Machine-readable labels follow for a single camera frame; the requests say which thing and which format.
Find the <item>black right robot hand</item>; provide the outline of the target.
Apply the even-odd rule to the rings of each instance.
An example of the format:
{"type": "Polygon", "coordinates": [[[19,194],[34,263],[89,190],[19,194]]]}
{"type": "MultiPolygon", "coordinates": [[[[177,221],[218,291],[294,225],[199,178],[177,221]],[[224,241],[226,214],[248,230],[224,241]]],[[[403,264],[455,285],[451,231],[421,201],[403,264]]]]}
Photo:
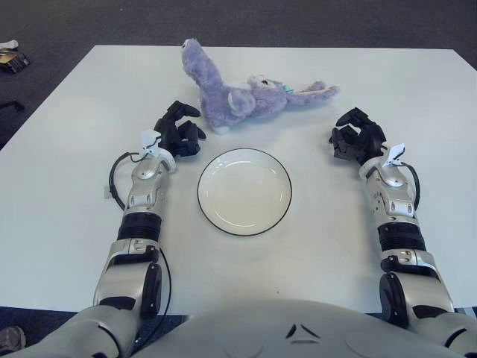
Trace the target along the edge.
{"type": "Polygon", "coordinates": [[[329,138],[334,157],[355,161],[360,166],[369,159],[381,157],[385,141],[381,127],[357,107],[338,119],[329,138]]]}

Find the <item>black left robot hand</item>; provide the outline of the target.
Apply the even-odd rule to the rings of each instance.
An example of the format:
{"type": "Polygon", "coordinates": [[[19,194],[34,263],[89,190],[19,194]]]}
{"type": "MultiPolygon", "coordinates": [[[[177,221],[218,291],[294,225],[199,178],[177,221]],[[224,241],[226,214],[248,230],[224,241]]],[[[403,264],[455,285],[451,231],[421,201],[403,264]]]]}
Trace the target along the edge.
{"type": "Polygon", "coordinates": [[[193,106],[175,101],[165,115],[154,126],[161,134],[159,147],[173,157],[195,156],[200,151],[199,140],[205,140],[206,134],[190,120],[177,125],[183,117],[200,117],[200,111],[193,106]]]}

